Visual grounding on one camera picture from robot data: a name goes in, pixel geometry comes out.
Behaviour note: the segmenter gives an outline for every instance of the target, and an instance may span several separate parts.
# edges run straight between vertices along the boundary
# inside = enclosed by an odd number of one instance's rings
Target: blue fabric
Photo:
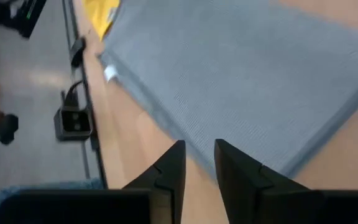
[[[222,138],[293,177],[358,109],[358,31],[268,0],[122,1],[100,59],[215,176]]]
[[[99,190],[103,189],[103,185],[99,179],[91,179],[81,182],[64,182],[56,184],[44,184],[37,186],[27,186],[27,187],[9,187],[7,189],[0,190],[0,204],[6,198],[18,193],[20,190],[25,189],[92,189]]]

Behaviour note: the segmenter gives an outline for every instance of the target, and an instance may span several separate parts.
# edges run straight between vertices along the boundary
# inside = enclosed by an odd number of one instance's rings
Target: yellow paper
[[[83,0],[86,15],[102,39],[112,24],[119,0]]]

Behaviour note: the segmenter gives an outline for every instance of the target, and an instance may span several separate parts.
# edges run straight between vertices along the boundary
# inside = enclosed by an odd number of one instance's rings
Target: gray floor
[[[61,1],[47,1],[30,40],[0,27],[0,109],[19,117],[15,141],[0,144],[0,188],[86,179],[80,143],[57,142],[53,129],[70,74]],[[87,155],[96,177],[89,147]]]

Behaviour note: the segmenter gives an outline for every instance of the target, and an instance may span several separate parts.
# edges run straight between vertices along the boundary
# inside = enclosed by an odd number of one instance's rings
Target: gray mat
[[[104,41],[102,63],[211,175],[224,138],[291,177],[358,107],[358,32],[266,1],[124,0]]]

